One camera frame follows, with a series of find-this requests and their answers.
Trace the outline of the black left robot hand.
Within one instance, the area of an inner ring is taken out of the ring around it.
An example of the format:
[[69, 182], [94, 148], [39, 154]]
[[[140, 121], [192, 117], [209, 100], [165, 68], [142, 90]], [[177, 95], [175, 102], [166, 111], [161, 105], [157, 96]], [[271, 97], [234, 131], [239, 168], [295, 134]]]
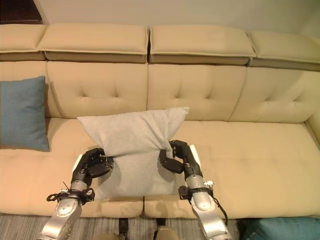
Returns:
[[92, 179], [110, 175], [114, 168], [114, 157], [106, 156], [102, 148], [93, 148], [79, 154], [72, 168], [71, 184], [85, 183], [87, 187], [92, 184]]

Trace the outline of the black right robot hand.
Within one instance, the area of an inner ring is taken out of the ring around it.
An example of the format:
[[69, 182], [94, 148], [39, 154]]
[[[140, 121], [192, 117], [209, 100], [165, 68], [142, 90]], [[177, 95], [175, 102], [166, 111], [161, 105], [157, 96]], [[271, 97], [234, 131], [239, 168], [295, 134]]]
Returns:
[[161, 149], [158, 155], [158, 160], [165, 169], [177, 174], [184, 173], [185, 180], [191, 175], [203, 177], [201, 167], [196, 162], [191, 147], [186, 142], [171, 140], [169, 144], [172, 149], [173, 158], [167, 157], [165, 149]]

